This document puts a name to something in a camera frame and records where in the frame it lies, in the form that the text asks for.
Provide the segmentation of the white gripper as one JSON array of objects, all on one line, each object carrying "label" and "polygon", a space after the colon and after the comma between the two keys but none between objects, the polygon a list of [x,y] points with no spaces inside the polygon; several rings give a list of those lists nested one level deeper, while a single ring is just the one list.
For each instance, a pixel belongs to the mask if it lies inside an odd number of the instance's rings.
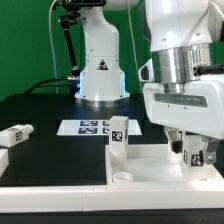
[{"label": "white gripper", "polygon": [[166,94],[162,84],[155,83],[152,60],[143,65],[149,75],[144,82],[146,113],[152,123],[164,126],[171,150],[182,152],[182,131],[209,136],[205,151],[207,165],[217,161],[216,151],[224,138],[224,65],[199,65],[193,71],[197,80],[184,85],[183,94]]}]

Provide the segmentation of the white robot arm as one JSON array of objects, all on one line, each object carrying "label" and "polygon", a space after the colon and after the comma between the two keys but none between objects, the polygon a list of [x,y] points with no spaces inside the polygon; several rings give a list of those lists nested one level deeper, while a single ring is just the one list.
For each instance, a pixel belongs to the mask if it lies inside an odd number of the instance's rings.
[{"label": "white robot arm", "polygon": [[[124,89],[118,74],[116,31],[104,9],[129,8],[139,0],[63,0],[68,20],[81,20],[86,65],[79,96],[89,102],[116,100]],[[224,65],[212,62],[216,26],[210,11],[224,13],[213,0],[144,0],[143,22],[150,59],[138,69],[150,121],[169,136],[198,134],[206,164],[216,162],[215,144],[224,139]]]}]

